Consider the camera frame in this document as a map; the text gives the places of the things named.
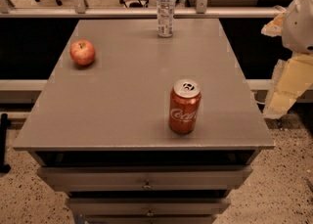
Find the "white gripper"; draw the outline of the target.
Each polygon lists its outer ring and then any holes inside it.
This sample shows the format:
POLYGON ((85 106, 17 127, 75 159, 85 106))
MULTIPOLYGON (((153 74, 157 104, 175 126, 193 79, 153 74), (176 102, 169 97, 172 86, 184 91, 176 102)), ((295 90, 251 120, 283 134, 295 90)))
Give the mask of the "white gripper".
POLYGON ((293 0, 287 9, 277 9, 280 13, 262 27, 261 33, 282 35, 283 46, 296 53, 287 61, 278 60, 274 67, 263 109, 263 116, 270 119, 285 115, 313 84, 313 0, 293 0))

